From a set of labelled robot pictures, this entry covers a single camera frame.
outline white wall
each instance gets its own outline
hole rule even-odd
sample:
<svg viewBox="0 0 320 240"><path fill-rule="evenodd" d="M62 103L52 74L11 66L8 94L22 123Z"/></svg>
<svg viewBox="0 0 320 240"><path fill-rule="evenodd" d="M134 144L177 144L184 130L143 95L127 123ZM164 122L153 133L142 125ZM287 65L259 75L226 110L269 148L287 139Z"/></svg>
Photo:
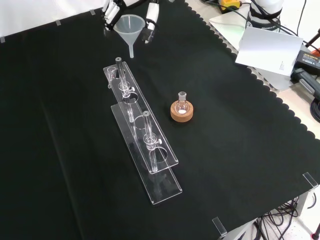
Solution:
<svg viewBox="0 0 320 240"><path fill-rule="evenodd" d="M105 0L0 0L0 37L101 8Z"/></svg>

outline table leg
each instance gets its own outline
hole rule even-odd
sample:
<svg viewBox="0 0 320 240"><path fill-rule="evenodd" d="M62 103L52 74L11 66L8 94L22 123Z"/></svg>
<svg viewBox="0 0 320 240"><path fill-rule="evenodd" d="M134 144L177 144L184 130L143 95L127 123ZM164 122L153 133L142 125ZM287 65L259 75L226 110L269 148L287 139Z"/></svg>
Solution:
<svg viewBox="0 0 320 240"><path fill-rule="evenodd" d="M309 196L312 196L314 194L314 192L315 192L315 189L313 188L310 191L307 191L299 196L299 201L296 205L296 211L298 213L298 216L301 216L303 211L305 209L307 209L308 207L310 207L310 206L306 205L306 201Z"/></svg>

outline acrylic stand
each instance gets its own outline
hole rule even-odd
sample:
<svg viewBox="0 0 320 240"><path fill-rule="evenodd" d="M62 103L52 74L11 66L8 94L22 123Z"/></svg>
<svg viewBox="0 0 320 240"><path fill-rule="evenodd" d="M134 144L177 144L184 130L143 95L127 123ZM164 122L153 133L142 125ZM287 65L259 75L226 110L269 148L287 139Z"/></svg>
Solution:
<svg viewBox="0 0 320 240"><path fill-rule="evenodd" d="M171 170L178 159L127 63L120 57L115 61L103 69L118 102L111 109L148 196L157 204L182 193Z"/></svg>

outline clear plastic clip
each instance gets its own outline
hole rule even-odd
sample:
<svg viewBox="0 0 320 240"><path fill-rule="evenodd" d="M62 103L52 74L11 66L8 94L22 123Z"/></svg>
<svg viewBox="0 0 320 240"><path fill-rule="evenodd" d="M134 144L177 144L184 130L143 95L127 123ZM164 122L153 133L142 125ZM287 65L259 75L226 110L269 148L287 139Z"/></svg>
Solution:
<svg viewBox="0 0 320 240"><path fill-rule="evenodd" d="M216 229L218 229L222 238L227 235L228 232L225 229L225 227L222 225L222 223L218 217L215 217L214 219L212 219L212 222L214 223Z"/></svg>
<svg viewBox="0 0 320 240"><path fill-rule="evenodd" d="M314 178L310 175L309 172L304 173L303 176L310 183L313 189L318 187L319 184L316 182L316 180L314 180Z"/></svg>

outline test tube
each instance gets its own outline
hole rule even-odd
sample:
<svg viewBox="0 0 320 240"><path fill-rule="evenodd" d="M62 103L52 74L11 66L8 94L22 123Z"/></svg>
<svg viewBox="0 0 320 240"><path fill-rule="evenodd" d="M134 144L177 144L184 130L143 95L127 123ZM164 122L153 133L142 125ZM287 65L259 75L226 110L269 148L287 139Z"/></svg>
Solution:
<svg viewBox="0 0 320 240"><path fill-rule="evenodd" d="M125 104L125 108L126 108L126 111L128 113L128 116L129 116L129 122L133 123L135 121L135 118L134 118L134 113L132 111L132 107L131 107L131 104L130 104L130 98L129 97L125 97L123 99L123 101L126 103Z"/></svg>
<svg viewBox="0 0 320 240"><path fill-rule="evenodd" d="M144 111L142 113L142 115L143 115L143 119L144 119L146 139L151 141L153 136L152 136L152 126L151 126L151 121L150 121L150 112Z"/></svg>
<svg viewBox="0 0 320 240"><path fill-rule="evenodd" d="M122 91L122 96L124 98L127 98L127 97L130 96L129 86L128 86L127 81L126 81L126 75L125 75L124 67L122 65L121 57L117 57L115 59L115 63L116 63L116 66L118 68L118 73L119 73L119 77L120 77L120 80L121 80L120 90Z"/></svg>
<svg viewBox="0 0 320 240"><path fill-rule="evenodd" d="M150 155L149 155L150 156L150 163L151 163L152 172L155 173L158 171L157 157L156 157L156 152L155 152L156 139L153 137L153 133L152 133L150 112L144 111L142 113L142 115L143 115L143 119L144 119L145 136L146 136L146 141L147 141L146 147L149 150L151 150Z"/></svg>

